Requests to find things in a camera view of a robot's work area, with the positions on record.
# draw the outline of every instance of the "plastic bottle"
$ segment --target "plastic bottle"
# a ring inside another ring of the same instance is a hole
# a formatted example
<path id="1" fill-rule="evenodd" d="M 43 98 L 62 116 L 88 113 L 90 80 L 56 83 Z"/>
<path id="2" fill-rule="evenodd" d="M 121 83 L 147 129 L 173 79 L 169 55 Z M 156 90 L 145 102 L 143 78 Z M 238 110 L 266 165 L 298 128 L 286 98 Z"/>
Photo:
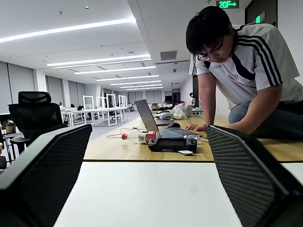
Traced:
<path id="1" fill-rule="evenodd" d="M 132 143 L 148 144 L 151 138 L 158 138 L 158 131 L 134 131 L 129 134 L 122 134 L 123 140 L 129 140 Z"/>

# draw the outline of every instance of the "ceiling light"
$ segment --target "ceiling light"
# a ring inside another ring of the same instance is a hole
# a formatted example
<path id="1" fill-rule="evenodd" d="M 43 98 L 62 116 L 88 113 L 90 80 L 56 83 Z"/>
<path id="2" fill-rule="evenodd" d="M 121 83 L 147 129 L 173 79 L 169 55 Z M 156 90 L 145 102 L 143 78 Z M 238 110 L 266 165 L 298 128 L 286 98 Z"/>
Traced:
<path id="1" fill-rule="evenodd" d="M 146 69 L 154 69 L 156 67 L 157 66 L 147 66 L 147 67 L 136 67 L 136 68 L 128 68 L 128 69 L 97 70 L 97 71 L 88 71 L 88 72 L 75 72 L 75 75 L 102 73 L 102 72 L 121 72 L 121 71 L 131 71 L 131 70 L 146 70 Z"/>
<path id="2" fill-rule="evenodd" d="M 120 20 L 110 20 L 110 21 L 102 21 L 102 22 L 91 23 L 91 24 L 75 25 L 75 26 L 70 26 L 70 27 L 60 27 L 60 28 L 54 28 L 54 29 L 49 29 L 49 30 L 45 30 L 45 31 L 30 32 L 30 33 L 25 33 L 22 35 L 14 35 L 14 36 L 0 38 L 0 43 L 9 42 L 9 41 L 18 40 L 18 39 L 25 39 L 25 38 L 30 38 L 30 37 L 40 36 L 40 35 L 48 35 L 48 34 L 75 31 L 75 30 L 81 30 L 81 29 L 93 28 L 93 27 L 102 27 L 102 26 L 108 26 L 108 25 L 118 25 L 118 24 L 130 23 L 130 22 L 135 22 L 135 21 L 136 21 L 136 19 L 134 17 L 131 17 L 131 18 L 120 19 Z"/>
<path id="3" fill-rule="evenodd" d="M 91 64 L 83 64 L 83 65 L 68 65 L 68 66 L 59 66 L 59 67 L 52 67 L 51 69 L 66 69 L 66 68 L 78 68 L 78 67 L 86 67 L 86 66 L 93 66 L 93 65 L 111 65 L 111 64 L 122 64 L 122 63 L 129 63 L 129 62 L 139 62 L 139 61 L 151 61 L 151 58 L 144 58 L 144 59 L 134 59 L 134 60 L 127 60 L 127 61 L 114 61 L 114 62 L 104 62 L 104 63 L 91 63 Z"/>
<path id="4" fill-rule="evenodd" d="M 132 88 L 132 87 L 152 87 L 152 86 L 162 86 L 163 84 L 148 84 L 148 85 L 137 85 L 137 86 L 126 86 L 119 88 Z"/>
<path id="5" fill-rule="evenodd" d="M 146 89 L 157 89 L 157 88 L 164 88 L 164 87 L 132 88 L 132 89 L 126 89 L 126 90 L 127 90 L 127 91 L 130 91 L 130 90 L 146 90 Z"/>
<path id="6" fill-rule="evenodd" d="M 152 80 L 152 81 L 141 81 L 141 82 L 128 82 L 128 83 L 119 83 L 119 84 L 110 84 L 110 85 L 126 85 L 126 84 L 147 84 L 147 83 L 158 83 L 161 80 Z"/>
<path id="7" fill-rule="evenodd" d="M 97 81 L 109 81 L 109 80 L 119 80 L 119 79 L 140 79 L 140 78 L 149 78 L 149 77 L 159 77 L 159 75 L 141 76 L 141 77 L 122 77 L 122 78 L 110 78 L 110 79 L 97 79 Z"/>
<path id="8" fill-rule="evenodd" d="M 150 54 L 141 54 L 141 55 L 131 55 L 131 56 L 115 57 L 115 58 L 99 58 L 99 59 L 82 60 L 82 61 L 68 61 L 68 62 L 60 62 L 60 63 L 51 63 L 51 64 L 47 64 L 47 66 L 74 65 L 74 64 L 116 61 L 116 60 L 135 59 L 135 58 L 150 58 L 150 57 L 151 57 Z"/>

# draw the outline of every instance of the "20f sign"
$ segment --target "20f sign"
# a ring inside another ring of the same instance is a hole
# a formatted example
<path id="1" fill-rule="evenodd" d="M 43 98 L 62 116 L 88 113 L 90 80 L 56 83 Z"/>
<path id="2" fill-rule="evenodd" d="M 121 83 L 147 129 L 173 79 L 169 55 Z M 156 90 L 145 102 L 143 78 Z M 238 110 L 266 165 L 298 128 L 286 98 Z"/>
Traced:
<path id="1" fill-rule="evenodd" d="M 239 0 L 216 1 L 217 6 L 222 9 L 237 9 L 239 8 Z"/>

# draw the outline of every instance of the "ceiling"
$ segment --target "ceiling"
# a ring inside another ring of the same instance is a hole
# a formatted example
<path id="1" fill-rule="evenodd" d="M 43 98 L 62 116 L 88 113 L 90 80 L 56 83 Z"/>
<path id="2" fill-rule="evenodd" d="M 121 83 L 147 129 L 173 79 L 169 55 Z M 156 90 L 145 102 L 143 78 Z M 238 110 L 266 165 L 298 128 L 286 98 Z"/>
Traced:
<path id="1" fill-rule="evenodd" d="M 113 81 L 96 79 L 159 75 L 158 78 L 127 79 L 119 82 L 162 80 L 165 89 L 180 88 L 188 77 L 190 55 L 185 46 L 185 30 L 194 14 L 207 0 L 15 0 L 1 3 L 0 38 L 66 26 L 135 17 L 136 23 L 102 26 L 25 38 L 0 43 L 0 61 L 40 69 L 46 75 L 85 84 L 110 86 Z M 241 9 L 227 10 L 234 24 L 243 24 L 244 8 L 251 0 L 241 0 Z M 160 52 L 177 51 L 173 60 L 162 61 Z M 150 54 L 151 61 L 72 65 L 54 69 L 49 63 L 81 61 Z M 153 66 L 124 72 L 75 75 L 75 72 Z"/>

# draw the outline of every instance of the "red bottle cap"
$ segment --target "red bottle cap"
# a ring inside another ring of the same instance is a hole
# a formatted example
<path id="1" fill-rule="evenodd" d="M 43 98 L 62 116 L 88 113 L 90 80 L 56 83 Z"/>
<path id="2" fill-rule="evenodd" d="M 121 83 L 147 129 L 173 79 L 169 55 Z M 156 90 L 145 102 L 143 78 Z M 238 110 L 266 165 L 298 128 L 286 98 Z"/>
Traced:
<path id="1" fill-rule="evenodd" d="M 127 140 L 127 138 L 128 138 L 127 134 L 122 134 L 122 139 L 123 140 Z"/>

